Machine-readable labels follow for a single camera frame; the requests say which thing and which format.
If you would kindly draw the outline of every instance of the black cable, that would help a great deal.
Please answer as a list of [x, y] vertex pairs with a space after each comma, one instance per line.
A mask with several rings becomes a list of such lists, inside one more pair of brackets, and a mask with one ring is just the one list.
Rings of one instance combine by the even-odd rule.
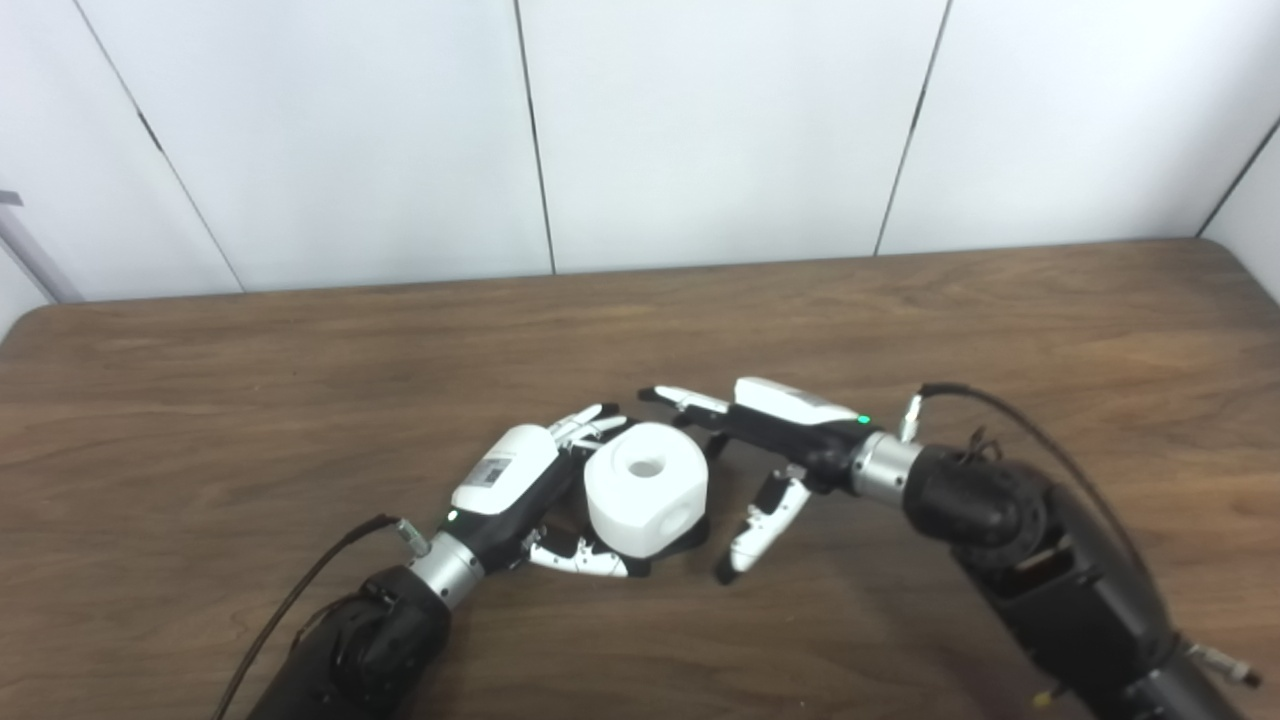
[[928, 398], [938, 395], [956, 395], [986, 402], [1018, 423], [1019, 427], [1027, 430], [1027, 433], [1030, 434], [1032, 438], [1041, 445], [1041, 447], [1048, 451], [1048, 454], [1052, 455], [1064, 469], [1066, 469], [1068, 474], [1071, 475], [1071, 479], [1075, 480], [1075, 484], [1079, 486], [1080, 491], [1088, 496], [1098, 514], [1102, 515], [1102, 519], [1111, 527], [1111, 532], [1120, 541], [1120, 544], [1124, 546], [1125, 553], [1129, 555], [1129, 560], [1143, 575], [1147, 575], [1148, 578], [1151, 577], [1151, 570], [1147, 569], [1147, 564], [1138, 552], [1138, 546], [1134, 544], [1133, 538], [1129, 537], [1129, 533], [1124, 529], [1124, 525], [1120, 523], [1120, 518], [1116, 516], [1115, 510], [1112, 510], [1111, 505], [1105, 497], [1102, 497], [1102, 492], [1098, 491], [1097, 486], [1093, 484], [1093, 480], [1089, 479], [1089, 477], [1084, 473], [1084, 469], [1080, 468], [1075, 459], [1071, 457], [1071, 455], [1064, 450], [1057, 441], [1051, 438], [1047, 432], [1041, 429], [1041, 427], [1037, 425], [1030, 418], [1024, 415], [1021, 410], [1014, 407], [1000, 397], [991, 395], [989, 392], [969, 387], [964, 383], [924, 383], [920, 386], [920, 398]]
[[380, 530], [387, 525], [394, 525], [398, 521], [399, 518], [392, 518], [389, 515], [378, 515], [376, 518], [365, 520], [364, 523], [352, 528], [351, 532], [342, 536], [340, 541], [338, 541], [324, 555], [321, 555], [320, 560], [316, 560], [315, 565], [312, 565], [311, 569], [307, 570], [307, 574], [302, 575], [302, 579], [298, 580], [296, 585], [293, 585], [293, 589], [289, 591], [289, 594], [284, 596], [284, 600], [280, 602], [280, 606], [275, 609], [275, 614], [271, 615], [271, 619], [266, 621], [266, 625], [262, 626], [262, 630], [257, 634], [256, 638], [253, 638], [253, 644], [248, 647], [248, 652], [244, 653], [244, 659], [241, 660], [239, 666], [236, 667], [236, 673], [232, 674], [230, 682], [227, 683], [227, 691], [223, 692], [223, 698], [218, 701], [218, 707], [214, 708], [214, 715], [211, 720], [221, 720], [223, 716], [227, 715], [227, 708], [230, 707], [232, 698], [236, 697], [236, 691], [239, 689], [241, 682], [244, 680], [244, 674], [248, 673], [250, 666], [253, 665], [253, 660], [257, 657], [259, 651], [261, 651], [262, 646], [266, 643], [266, 638], [271, 635], [271, 632], [275, 630], [275, 626], [280, 624], [280, 619], [284, 618], [284, 614], [288, 612], [289, 607], [292, 607], [293, 603], [298, 600], [298, 596], [302, 594], [302, 591], [307, 589], [307, 585], [311, 584], [311, 580], [314, 580], [316, 575], [320, 574], [320, 570], [324, 570], [324, 566], [328, 565], [329, 561], [333, 560], [339, 552], [346, 550], [348, 544], [358, 541], [360, 538], [370, 533]]

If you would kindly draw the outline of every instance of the wooden table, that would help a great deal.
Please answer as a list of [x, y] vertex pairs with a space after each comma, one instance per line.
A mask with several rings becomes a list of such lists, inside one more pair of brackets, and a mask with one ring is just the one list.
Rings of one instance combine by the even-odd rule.
[[[388, 511], [436, 521], [502, 432], [739, 375], [888, 423], [920, 380], [1021, 405], [1089, 468], [1194, 638], [1280, 674], [1280, 310], [1202, 241], [68, 305], [0, 346], [0, 716], [202, 717], [311, 561]], [[925, 439], [979, 421], [931, 405]], [[1032, 716], [1048, 683], [943, 547], [817, 498], [737, 584], [710, 568], [776, 460], [731, 446], [712, 542], [648, 580], [485, 580], [433, 717]], [[352, 548], [292, 629], [403, 560]], [[1280, 716], [1272, 687], [1231, 697]], [[1037, 717], [1080, 717], [1074, 701]]]

